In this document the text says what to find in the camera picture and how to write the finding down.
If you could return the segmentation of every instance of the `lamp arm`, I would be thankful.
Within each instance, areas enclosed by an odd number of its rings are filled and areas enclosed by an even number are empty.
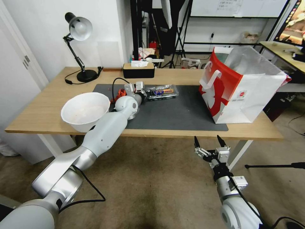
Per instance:
[[[66,42],[67,46],[69,47],[70,51],[72,52],[76,62],[78,63],[78,65],[80,66],[80,68],[82,69],[82,72],[85,72],[85,65],[82,62],[82,60],[75,54],[74,50],[72,49],[71,45],[70,45],[70,41],[74,40],[73,38],[70,37],[70,33],[63,37],[64,41]]]

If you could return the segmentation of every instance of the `desk lamp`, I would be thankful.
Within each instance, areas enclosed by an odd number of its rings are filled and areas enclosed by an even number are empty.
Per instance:
[[[98,74],[94,70],[85,70],[85,65],[82,60],[76,56],[75,52],[70,46],[70,41],[78,40],[83,41],[90,37],[92,33],[92,24],[91,22],[84,17],[76,17],[73,13],[66,13],[64,16],[66,21],[69,23],[70,33],[63,37],[64,41],[71,50],[76,62],[81,68],[81,72],[77,74],[77,79],[80,82],[90,82],[95,80],[98,77]]]

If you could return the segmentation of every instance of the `monitor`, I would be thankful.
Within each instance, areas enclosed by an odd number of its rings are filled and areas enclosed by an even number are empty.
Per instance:
[[[305,38],[305,0],[297,0],[274,40],[302,46],[303,38]]]

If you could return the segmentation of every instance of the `tissue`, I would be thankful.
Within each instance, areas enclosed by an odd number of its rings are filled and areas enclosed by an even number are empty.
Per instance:
[[[139,60],[132,60],[131,67],[146,67],[148,62],[146,61],[139,61]]]

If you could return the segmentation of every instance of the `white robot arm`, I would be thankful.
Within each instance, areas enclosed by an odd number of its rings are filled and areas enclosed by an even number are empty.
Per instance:
[[[228,229],[259,229],[263,224],[258,218],[258,210],[240,196],[240,190],[244,189],[248,182],[243,176],[234,177],[226,163],[230,154],[230,147],[217,136],[221,147],[216,150],[204,150],[200,147],[195,137],[195,153],[203,160],[210,163],[214,171],[214,181],[222,203],[220,215]]]
[[[71,166],[85,170],[109,150],[125,129],[127,120],[137,112],[137,101],[130,96],[119,98],[115,104],[117,112],[102,116],[79,148],[58,156],[34,180],[32,186],[43,199],[20,205],[0,222],[0,229],[54,229],[59,209],[73,201],[83,181]]]
[[[132,94],[132,85],[129,87],[131,96],[117,100],[115,104],[117,112],[102,116],[85,135],[79,148],[58,156],[34,180],[32,186],[43,199],[30,200],[20,205],[0,222],[0,229],[54,229],[59,210],[73,201],[83,181],[72,166],[80,170],[89,168],[97,157],[112,147],[125,129],[127,120],[132,119],[138,112],[142,99],[139,95]],[[228,229],[260,228],[260,219],[236,190],[236,187],[239,189],[246,187],[246,180],[244,177],[232,177],[233,174],[226,167],[229,147],[224,145],[216,148],[214,152],[206,151],[200,148],[195,137],[195,152],[205,161],[210,162],[215,172],[214,180],[222,203],[220,213],[226,227]]]

